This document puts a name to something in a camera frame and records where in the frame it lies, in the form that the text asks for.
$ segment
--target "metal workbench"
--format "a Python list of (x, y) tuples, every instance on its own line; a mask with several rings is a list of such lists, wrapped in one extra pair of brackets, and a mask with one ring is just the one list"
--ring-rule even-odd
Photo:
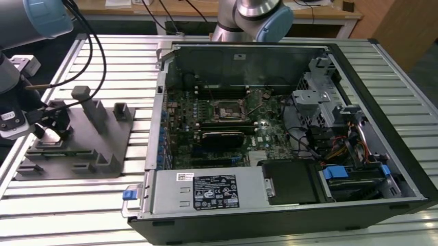
[[(109, 75), (97, 98), (106, 106), (125, 101), (137, 108), (123, 176), (115, 179), (11, 181), (34, 137), (18, 140), (0, 168), (0, 245), (150, 245), (122, 217), (122, 191), (144, 181), (158, 69), (157, 44), (208, 41), (190, 36), (102, 35)], [(337, 43), (389, 116), (433, 182), (438, 185), (438, 111), (380, 45), (368, 40), (288, 38), (285, 42)], [(53, 83), (70, 78), (87, 61), (90, 46), (77, 40)], [(102, 59), (79, 79), (49, 91), (43, 100), (66, 99), (77, 85), (97, 88)], [(350, 100), (353, 93), (346, 88)], [(136, 209), (140, 201), (129, 205)], [(397, 216), (368, 229), (202, 243), (201, 245), (438, 245), (438, 206)]]

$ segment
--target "barcode sticker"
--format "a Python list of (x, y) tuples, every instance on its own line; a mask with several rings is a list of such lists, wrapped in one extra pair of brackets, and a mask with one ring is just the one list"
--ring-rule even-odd
[(196, 173), (178, 173), (177, 181), (193, 181)]
[(240, 199), (238, 198), (225, 199), (225, 203), (234, 203), (234, 202), (240, 202)]

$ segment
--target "power supply label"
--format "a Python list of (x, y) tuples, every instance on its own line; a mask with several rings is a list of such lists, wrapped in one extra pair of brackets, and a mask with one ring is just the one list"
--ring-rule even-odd
[(240, 207), (236, 175), (194, 177), (194, 208), (197, 210)]

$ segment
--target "motherboard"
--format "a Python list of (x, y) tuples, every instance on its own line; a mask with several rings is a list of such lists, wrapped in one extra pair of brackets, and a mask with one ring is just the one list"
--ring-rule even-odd
[(285, 97), (270, 88), (170, 90), (173, 168), (249, 167), (264, 159), (294, 158)]

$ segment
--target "open computer tower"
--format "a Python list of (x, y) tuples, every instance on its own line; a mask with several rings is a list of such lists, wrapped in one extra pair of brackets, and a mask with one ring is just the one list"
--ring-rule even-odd
[(166, 42), (158, 51), (129, 216), (153, 244), (355, 230), (437, 204), (336, 44)]

